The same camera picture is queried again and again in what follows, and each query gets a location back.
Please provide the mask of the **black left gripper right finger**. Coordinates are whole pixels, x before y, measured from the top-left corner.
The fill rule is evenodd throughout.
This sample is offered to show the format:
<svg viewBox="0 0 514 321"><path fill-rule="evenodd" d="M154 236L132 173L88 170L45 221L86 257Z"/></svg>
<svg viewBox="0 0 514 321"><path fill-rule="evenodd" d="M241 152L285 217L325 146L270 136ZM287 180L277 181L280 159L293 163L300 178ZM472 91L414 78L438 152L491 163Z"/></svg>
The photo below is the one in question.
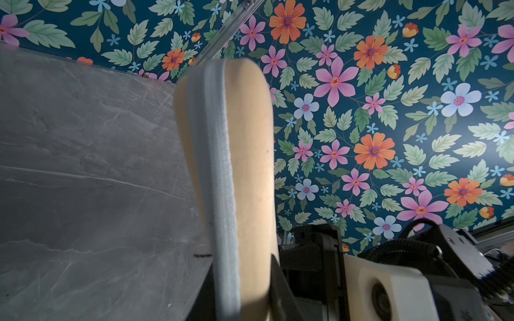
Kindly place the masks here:
<svg viewBox="0 0 514 321"><path fill-rule="evenodd" d="M270 265L270 307L275 321L302 321L298 304L275 255Z"/></svg>

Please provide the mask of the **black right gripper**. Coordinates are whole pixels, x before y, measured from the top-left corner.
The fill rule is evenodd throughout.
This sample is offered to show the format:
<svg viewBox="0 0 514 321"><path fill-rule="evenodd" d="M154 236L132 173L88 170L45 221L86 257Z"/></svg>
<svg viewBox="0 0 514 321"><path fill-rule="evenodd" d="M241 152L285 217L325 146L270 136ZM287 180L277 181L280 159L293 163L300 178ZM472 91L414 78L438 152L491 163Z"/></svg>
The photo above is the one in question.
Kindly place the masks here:
<svg viewBox="0 0 514 321"><path fill-rule="evenodd" d="M279 265L303 320L349 320L339 228L308 225L292 234L294 243L278 247Z"/></svg>

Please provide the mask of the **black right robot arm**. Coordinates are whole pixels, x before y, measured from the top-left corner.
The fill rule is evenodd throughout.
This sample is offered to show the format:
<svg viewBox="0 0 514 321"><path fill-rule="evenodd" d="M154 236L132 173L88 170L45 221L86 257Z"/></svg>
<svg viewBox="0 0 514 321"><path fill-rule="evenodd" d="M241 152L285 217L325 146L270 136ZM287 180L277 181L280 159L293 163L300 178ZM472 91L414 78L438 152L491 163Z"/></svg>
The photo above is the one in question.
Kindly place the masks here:
<svg viewBox="0 0 514 321"><path fill-rule="evenodd" d="M512 320L513 258L429 222L356 256L328 224L297 227L272 261L274 320Z"/></svg>

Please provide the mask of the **white case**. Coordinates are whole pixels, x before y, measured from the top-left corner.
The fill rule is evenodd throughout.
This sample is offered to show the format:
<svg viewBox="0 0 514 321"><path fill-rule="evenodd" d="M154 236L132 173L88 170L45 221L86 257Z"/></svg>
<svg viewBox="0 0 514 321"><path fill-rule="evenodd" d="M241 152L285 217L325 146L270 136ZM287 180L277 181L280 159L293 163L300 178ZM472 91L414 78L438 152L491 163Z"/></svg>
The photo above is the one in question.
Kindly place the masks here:
<svg viewBox="0 0 514 321"><path fill-rule="evenodd" d="M212 60L177 83L175 120L210 241L216 320L270 320L274 212L273 107L247 58Z"/></svg>

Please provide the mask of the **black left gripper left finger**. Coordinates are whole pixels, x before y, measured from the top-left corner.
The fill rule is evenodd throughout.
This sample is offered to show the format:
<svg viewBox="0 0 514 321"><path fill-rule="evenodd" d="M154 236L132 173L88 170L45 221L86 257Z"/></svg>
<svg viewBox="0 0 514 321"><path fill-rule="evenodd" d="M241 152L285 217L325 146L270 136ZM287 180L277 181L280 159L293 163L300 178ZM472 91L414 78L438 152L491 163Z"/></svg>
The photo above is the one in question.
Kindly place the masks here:
<svg viewBox="0 0 514 321"><path fill-rule="evenodd" d="M216 321L216 293L211 264L186 321Z"/></svg>

